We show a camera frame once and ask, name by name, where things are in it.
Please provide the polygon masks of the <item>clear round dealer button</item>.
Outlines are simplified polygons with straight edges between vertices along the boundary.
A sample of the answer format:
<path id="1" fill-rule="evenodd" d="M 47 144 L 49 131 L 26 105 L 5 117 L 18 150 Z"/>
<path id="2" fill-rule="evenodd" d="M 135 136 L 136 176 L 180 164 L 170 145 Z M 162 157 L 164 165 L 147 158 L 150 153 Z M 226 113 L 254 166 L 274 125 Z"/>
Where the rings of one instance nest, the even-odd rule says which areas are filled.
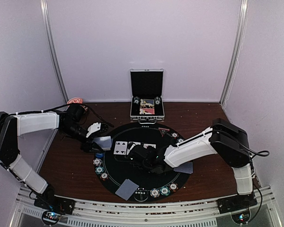
<path id="1" fill-rule="evenodd" d="M 137 188 L 137 190 L 134 192 L 133 195 L 136 201 L 145 202 L 149 197 L 149 192 L 145 188 L 139 187 Z"/>

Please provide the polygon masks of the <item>green chips front seat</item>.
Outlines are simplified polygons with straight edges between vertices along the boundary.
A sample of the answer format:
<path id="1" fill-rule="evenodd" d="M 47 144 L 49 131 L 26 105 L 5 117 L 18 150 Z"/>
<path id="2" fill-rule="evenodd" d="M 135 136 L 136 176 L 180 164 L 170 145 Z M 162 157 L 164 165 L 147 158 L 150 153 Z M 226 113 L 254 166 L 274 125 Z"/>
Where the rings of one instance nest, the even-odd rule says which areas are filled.
<path id="1" fill-rule="evenodd" d="M 170 189 L 168 187 L 161 187 L 160 194 L 164 196 L 168 196 L 170 194 Z"/>

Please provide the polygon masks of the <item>blue white chips front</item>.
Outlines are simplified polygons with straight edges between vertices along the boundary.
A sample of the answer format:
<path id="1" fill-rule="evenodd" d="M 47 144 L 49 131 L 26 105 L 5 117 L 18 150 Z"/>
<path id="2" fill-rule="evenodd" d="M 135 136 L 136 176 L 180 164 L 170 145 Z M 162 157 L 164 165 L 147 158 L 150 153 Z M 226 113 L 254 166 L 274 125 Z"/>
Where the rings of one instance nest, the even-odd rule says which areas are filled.
<path id="1" fill-rule="evenodd" d="M 156 188 L 150 190 L 150 195 L 153 198 L 157 198 L 160 196 L 160 191 Z"/>

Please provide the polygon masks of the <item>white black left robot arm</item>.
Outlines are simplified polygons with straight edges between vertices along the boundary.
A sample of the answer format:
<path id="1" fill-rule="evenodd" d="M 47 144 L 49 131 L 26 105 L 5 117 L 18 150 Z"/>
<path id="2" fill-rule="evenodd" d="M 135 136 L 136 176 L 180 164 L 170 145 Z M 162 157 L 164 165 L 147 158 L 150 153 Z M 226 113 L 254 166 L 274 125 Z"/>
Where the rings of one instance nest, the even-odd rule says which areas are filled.
<path id="1" fill-rule="evenodd" d="M 53 196 L 53 187 L 31 166 L 32 161 L 25 160 L 30 156 L 28 151 L 31 149 L 36 157 L 37 149 L 57 131 L 77 140 L 86 153 L 108 149 L 109 146 L 101 145 L 100 136 L 112 124 L 96 114 L 99 122 L 83 127 L 80 122 L 87 110 L 91 107 L 85 104 L 67 104 L 38 111 L 0 111 L 0 165 L 40 196 L 48 210 L 57 208 L 58 198 Z"/>

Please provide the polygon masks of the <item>grey blue card deck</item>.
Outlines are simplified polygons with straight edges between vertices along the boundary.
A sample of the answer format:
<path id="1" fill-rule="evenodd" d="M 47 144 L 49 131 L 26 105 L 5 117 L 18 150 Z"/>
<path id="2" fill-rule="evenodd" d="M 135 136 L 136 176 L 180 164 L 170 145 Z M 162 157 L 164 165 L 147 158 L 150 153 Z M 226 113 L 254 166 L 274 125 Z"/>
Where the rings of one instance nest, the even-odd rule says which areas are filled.
<path id="1" fill-rule="evenodd" d="M 97 137 L 93 139 L 95 143 L 95 149 L 98 151 L 109 151 L 112 147 L 112 138 L 111 136 Z"/>

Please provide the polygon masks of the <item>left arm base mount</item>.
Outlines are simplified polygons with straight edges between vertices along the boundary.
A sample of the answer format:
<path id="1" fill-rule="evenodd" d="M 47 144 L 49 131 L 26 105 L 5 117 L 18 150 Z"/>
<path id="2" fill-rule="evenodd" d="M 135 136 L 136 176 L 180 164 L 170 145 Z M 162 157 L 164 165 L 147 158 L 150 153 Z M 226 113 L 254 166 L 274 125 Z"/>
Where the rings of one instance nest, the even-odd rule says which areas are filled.
<path id="1" fill-rule="evenodd" d="M 38 193 L 30 186 L 28 186 L 28 188 L 36 196 L 34 206 L 62 215 L 71 215 L 73 213 L 75 200 L 56 196 L 54 187 L 51 184 L 47 185 L 43 193 Z"/>

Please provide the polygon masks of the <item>blue small blind button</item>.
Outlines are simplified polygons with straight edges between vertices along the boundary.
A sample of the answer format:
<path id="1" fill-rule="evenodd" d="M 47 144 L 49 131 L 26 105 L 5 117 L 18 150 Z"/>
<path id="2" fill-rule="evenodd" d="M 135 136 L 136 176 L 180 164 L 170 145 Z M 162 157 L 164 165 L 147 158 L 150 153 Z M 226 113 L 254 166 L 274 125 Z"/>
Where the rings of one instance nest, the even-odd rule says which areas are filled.
<path id="1" fill-rule="evenodd" d="M 95 156 L 97 158 L 102 158 L 104 156 L 104 153 L 96 153 Z"/>

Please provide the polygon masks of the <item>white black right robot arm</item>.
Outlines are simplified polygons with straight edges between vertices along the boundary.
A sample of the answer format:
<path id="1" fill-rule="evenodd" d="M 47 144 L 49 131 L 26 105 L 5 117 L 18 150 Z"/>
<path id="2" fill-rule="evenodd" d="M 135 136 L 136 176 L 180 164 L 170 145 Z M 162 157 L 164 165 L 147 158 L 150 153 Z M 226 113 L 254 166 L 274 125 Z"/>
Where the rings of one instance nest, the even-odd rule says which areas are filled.
<path id="1" fill-rule="evenodd" d="M 252 165 L 256 156 L 267 157 L 268 150 L 259 152 L 249 148 L 245 130 L 221 118 L 213 120 L 201 133 L 162 148 L 132 146 L 128 157 L 150 173 L 162 174 L 195 159 L 219 155 L 233 172 L 237 194 L 233 205 L 242 209 L 251 202 L 253 192 Z"/>

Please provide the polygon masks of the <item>red black triangle marker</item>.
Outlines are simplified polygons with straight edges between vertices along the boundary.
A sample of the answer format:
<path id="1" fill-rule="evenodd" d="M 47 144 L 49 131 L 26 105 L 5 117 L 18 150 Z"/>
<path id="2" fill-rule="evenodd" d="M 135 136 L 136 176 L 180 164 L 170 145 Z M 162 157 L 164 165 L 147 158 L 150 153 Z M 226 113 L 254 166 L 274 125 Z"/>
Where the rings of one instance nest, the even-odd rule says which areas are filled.
<path id="1" fill-rule="evenodd" d="M 162 137 L 170 131 L 170 129 L 162 128 L 162 127 L 159 127 L 158 130 L 161 133 Z"/>

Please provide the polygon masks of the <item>orange chips seat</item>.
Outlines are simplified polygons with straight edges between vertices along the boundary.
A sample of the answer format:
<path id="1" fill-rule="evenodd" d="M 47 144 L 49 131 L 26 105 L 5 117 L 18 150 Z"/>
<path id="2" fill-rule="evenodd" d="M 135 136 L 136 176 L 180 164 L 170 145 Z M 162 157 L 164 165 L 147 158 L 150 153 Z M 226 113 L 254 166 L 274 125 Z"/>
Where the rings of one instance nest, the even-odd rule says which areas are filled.
<path id="1" fill-rule="evenodd" d="M 178 190 L 178 185 L 176 183 L 171 183 L 169 189 L 171 192 L 176 192 Z"/>
<path id="2" fill-rule="evenodd" d="M 178 134 L 174 132 L 174 133 L 171 134 L 171 136 L 172 136 L 173 138 L 177 138 L 177 137 L 178 137 Z"/>
<path id="3" fill-rule="evenodd" d="M 109 178 L 109 175 L 107 173 L 102 173 L 100 175 L 100 179 L 103 180 L 103 181 L 107 180 L 108 178 Z"/>

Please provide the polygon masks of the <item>blue card seat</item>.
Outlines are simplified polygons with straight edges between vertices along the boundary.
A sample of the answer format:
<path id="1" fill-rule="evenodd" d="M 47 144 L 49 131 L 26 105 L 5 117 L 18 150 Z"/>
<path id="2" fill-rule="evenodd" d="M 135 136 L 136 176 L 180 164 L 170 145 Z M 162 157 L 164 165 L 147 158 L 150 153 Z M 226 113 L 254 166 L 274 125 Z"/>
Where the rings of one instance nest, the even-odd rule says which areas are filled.
<path id="1" fill-rule="evenodd" d="M 178 173 L 192 174 L 193 173 L 193 162 L 183 163 L 179 165 L 178 167 L 175 167 L 174 171 Z"/>
<path id="2" fill-rule="evenodd" d="M 115 194 L 127 201 L 138 188 L 139 185 L 137 185 L 130 179 L 125 179 L 120 187 L 116 190 Z"/>

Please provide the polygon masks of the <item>blue white chips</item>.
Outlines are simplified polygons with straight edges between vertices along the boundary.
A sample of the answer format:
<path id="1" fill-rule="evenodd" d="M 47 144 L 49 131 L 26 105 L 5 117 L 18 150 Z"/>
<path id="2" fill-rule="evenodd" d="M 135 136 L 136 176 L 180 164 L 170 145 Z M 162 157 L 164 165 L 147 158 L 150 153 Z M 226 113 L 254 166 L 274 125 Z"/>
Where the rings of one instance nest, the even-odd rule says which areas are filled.
<path id="1" fill-rule="evenodd" d="M 160 196 L 160 191 L 156 188 L 150 190 L 150 195 L 153 198 L 157 198 Z"/>
<path id="2" fill-rule="evenodd" d="M 102 165 L 102 160 L 100 158 L 95 158 L 93 160 L 93 165 L 94 166 L 101 166 Z"/>

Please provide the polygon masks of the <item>blue card front seat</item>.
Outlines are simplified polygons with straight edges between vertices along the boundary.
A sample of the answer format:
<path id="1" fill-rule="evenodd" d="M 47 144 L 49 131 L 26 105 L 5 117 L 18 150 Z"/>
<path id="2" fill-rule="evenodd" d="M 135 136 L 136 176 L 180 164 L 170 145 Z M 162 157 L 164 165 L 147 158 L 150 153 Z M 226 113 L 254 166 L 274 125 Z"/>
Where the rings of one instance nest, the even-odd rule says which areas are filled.
<path id="1" fill-rule="evenodd" d="M 115 194 L 127 201 L 138 188 L 139 185 L 137 185 L 130 179 L 125 179 L 120 187 L 116 190 Z"/>

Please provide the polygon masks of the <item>orange chips front seat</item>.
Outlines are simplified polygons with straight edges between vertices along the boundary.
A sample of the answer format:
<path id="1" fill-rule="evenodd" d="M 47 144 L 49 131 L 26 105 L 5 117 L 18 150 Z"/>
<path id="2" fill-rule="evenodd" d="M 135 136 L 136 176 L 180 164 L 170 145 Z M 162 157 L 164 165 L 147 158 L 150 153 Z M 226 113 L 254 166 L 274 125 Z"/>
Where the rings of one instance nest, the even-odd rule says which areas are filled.
<path id="1" fill-rule="evenodd" d="M 176 183 L 171 183 L 169 189 L 171 192 L 176 192 L 178 190 L 178 185 Z"/>

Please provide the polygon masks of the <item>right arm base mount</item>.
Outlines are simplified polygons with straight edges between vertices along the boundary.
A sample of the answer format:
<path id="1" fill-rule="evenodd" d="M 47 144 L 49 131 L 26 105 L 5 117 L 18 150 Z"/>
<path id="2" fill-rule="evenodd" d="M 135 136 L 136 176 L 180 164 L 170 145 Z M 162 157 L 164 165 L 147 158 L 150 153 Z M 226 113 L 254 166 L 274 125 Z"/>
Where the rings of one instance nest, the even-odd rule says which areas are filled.
<path id="1" fill-rule="evenodd" d="M 250 194 L 236 194 L 230 197 L 220 198 L 216 202 L 220 214 L 248 209 L 251 206 L 257 205 L 254 190 L 252 190 Z"/>

